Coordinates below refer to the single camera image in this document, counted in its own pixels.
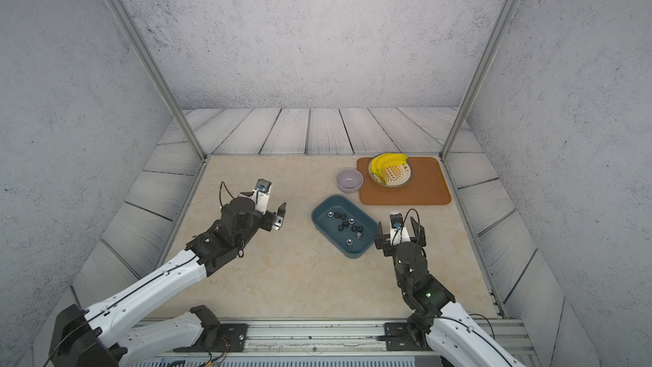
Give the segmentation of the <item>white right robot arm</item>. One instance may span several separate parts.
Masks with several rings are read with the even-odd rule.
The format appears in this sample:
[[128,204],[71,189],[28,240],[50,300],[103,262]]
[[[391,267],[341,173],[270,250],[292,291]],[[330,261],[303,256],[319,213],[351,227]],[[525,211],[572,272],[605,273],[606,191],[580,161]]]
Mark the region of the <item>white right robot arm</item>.
[[392,259],[402,299],[413,311],[407,318],[407,336],[416,348],[429,348],[451,366],[521,366],[514,355],[484,331],[450,292],[428,270],[425,231],[419,219],[410,219],[408,232],[400,212],[390,214],[390,231],[377,225],[375,247]]

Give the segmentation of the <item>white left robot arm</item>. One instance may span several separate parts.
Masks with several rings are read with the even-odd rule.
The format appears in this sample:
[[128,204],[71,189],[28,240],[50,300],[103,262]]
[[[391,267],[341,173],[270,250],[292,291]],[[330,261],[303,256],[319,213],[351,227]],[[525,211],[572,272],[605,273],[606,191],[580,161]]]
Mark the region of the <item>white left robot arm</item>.
[[211,352],[221,323],[204,305],[150,326],[138,323],[178,293],[244,255],[260,229],[278,230],[286,206],[267,209],[268,195],[244,193],[222,206],[221,217],[167,263],[126,289],[82,309],[71,305],[55,320],[52,366],[130,366],[178,348]]

